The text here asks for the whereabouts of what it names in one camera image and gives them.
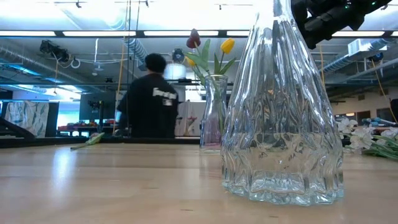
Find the clear glass vase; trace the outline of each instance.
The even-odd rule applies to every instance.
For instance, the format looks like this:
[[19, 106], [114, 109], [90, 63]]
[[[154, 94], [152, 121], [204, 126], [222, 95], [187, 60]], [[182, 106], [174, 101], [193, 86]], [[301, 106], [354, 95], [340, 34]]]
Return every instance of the clear glass vase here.
[[290, 0], [260, 0], [234, 83], [221, 149], [223, 185], [251, 200], [332, 203], [343, 148]]
[[226, 87], [228, 77], [208, 75], [205, 77], [206, 107], [201, 122], [200, 149], [220, 151], [226, 114]]

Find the table surface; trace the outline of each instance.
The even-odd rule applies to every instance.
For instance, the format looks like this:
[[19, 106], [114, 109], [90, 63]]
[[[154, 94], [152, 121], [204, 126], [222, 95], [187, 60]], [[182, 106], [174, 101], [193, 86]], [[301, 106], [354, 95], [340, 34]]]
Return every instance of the table surface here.
[[221, 187], [198, 146], [99, 144], [0, 150], [0, 223], [398, 223], [398, 162], [345, 157], [345, 198], [299, 207]]

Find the man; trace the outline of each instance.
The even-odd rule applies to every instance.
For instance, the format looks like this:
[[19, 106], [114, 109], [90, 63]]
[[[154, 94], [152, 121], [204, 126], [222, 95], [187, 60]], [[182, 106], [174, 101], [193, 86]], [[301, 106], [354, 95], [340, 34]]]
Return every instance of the man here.
[[150, 54], [145, 63], [148, 74], [131, 83], [118, 106], [121, 126], [128, 119], [133, 138], [174, 138], [178, 95], [163, 77], [166, 60]]

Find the green object on table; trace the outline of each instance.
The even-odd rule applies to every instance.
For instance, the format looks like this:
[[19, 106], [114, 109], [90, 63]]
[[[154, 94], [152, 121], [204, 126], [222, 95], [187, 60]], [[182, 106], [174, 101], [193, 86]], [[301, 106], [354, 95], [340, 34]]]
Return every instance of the green object on table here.
[[98, 134], [97, 136], [92, 137], [92, 138], [89, 139], [86, 143], [84, 143], [84, 144], [82, 144], [82, 145], [71, 147], [70, 150], [81, 149], [81, 148], [83, 148], [83, 147], [92, 146], [92, 145], [94, 145], [94, 144], [96, 144], [96, 143], [99, 143], [100, 140], [101, 140], [101, 138], [102, 138], [102, 136], [103, 136], [104, 134], [105, 134], [105, 133]]

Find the tulip bud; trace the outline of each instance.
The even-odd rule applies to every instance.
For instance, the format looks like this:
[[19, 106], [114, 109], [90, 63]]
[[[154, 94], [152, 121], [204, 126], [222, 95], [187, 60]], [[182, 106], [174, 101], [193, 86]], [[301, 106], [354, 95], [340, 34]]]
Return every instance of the tulip bud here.
[[229, 38], [228, 40], [224, 41], [223, 44], [221, 44], [221, 50], [226, 53], [229, 54], [232, 51], [232, 48], [235, 45], [235, 40], [232, 38]]
[[191, 35], [189, 36], [187, 40], [187, 47], [191, 49], [195, 49], [196, 47], [200, 46], [200, 36], [199, 33], [196, 29], [192, 29]]
[[195, 62], [194, 62], [193, 60], [189, 59], [188, 57], [185, 57], [185, 59], [187, 60], [188, 64], [189, 64], [191, 67], [194, 67], [194, 66], [195, 66]]

